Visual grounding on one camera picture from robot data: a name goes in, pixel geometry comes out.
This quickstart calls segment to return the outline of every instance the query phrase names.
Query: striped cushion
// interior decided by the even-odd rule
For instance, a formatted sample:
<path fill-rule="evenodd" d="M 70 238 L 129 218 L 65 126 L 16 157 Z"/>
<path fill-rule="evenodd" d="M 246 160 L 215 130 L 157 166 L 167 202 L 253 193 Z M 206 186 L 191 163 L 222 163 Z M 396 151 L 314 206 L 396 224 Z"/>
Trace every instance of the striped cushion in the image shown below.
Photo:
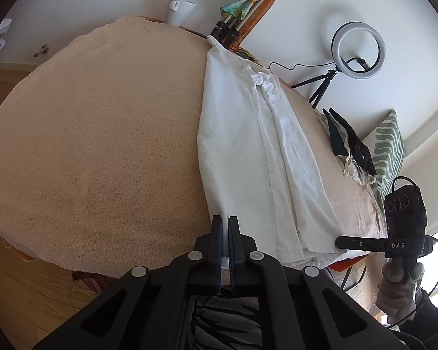
<path fill-rule="evenodd" d="M 372 155 L 376 180 L 372 189 L 382 211 L 384 197 L 391 191 L 391 184 L 402 166 L 404 140 L 402 139 L 395 110 L 362 141 Z"/>

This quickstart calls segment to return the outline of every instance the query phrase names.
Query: mug handle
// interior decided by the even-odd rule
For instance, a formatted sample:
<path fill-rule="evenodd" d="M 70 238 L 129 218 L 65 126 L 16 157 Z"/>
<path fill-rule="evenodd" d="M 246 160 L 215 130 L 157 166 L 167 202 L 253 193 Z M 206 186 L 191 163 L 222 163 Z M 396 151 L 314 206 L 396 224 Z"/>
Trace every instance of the mug handle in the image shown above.
<path fill-rule="evenodd" d="M 171 4 L 168 6 L 168 8 L 169 8 L 171 11 L 177 11 L 179 5 L 180 5 L 180 1 L 178 1 L 178 0 L 172 0 L 172 1 L 171 1 Z"/>

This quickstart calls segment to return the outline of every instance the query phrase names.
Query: hand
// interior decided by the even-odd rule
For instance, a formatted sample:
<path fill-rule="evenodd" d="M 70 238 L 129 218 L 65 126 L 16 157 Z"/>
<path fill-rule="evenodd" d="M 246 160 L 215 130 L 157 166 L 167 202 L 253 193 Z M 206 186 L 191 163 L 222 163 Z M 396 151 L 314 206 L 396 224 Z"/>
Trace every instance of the hand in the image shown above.
<path fill-rule="evenodd" d="M 417 263 L 407 282 L 403 281 L 404 269 L 389 261 L 382 269 L 383 279 L 378 283 L 379 289 L 376 305 L 388 315 L 388 323 L 395 323 L 413 311 L 422 296 L 420 284 L 424 275 L 424 266 Z"/>

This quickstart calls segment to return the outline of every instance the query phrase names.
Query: beige blanket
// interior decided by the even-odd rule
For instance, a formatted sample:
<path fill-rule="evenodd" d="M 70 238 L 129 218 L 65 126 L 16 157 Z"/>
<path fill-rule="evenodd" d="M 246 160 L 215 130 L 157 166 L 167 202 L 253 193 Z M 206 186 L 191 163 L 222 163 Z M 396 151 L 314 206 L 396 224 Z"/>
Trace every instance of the beige blanket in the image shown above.
<path fill-rule="evenodd" d="M 19 83 L 0 107 L 0 233 L 43 260 L 115 277 L 190 250 L 210 228 L 196 143 L 209 48 L 123 17 Z M 318 113 L 285 92 L 345 234 L 376 235 L 368 191 L 342 175 Z"/>

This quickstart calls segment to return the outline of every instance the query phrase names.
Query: baseboard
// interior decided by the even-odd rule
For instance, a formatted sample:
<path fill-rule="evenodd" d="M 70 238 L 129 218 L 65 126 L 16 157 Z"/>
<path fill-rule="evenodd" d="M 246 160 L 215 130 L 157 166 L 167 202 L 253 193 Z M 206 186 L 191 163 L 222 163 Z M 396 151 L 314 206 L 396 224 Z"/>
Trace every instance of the baseboard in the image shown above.
<path fill-rule="evenodd" d="M 8 69 L 11 71 L 33 72 L 37 67 L 37 64 L 0 63 L 0 69 Z"/>

